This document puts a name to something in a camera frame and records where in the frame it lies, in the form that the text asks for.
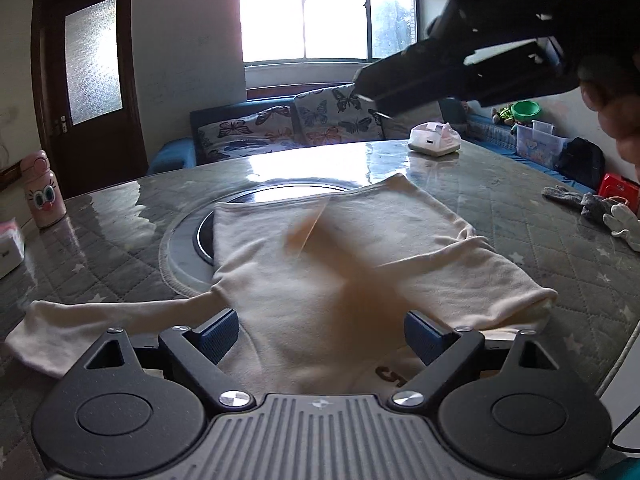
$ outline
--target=green bowl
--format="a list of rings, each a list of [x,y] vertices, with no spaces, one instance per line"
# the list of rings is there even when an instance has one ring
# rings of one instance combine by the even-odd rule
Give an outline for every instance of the green bowl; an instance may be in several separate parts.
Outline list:
[[[521,123],[529,123],[529,121],[537,119],[541,113],[542,108],[533,101],[518,101],[511,105],[511,115]]]

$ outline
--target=white glove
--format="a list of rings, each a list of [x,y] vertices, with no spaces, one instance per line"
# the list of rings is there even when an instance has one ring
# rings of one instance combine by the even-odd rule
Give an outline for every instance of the white glove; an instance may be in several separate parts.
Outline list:
[[[640,220],[626,205],[616,204],[602,221],[611,229],[611,236],[623,238],[634,251],[640,253]]]

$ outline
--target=white appliance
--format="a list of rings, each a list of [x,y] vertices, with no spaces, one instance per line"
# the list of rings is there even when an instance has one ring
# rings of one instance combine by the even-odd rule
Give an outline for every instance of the white appliance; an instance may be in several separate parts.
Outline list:
[[[449,123],[418,124],[411,130],[409,149],[431,156],[442,156],[460,149],[460,134]]]

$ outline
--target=wooden door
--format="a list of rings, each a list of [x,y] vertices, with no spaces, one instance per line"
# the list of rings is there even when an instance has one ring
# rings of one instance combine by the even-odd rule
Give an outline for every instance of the wooden door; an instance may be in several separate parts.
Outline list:
[[[65,198],[145,174],[130,0],[34,0],[34,101]]]

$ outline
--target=black bag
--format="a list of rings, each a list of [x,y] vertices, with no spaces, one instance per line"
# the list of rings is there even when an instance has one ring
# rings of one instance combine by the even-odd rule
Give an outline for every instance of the black bag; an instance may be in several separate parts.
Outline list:
[[[593,142],[576,137],[562,150],[556,170],[597,192],[604,177],[604,154]]]

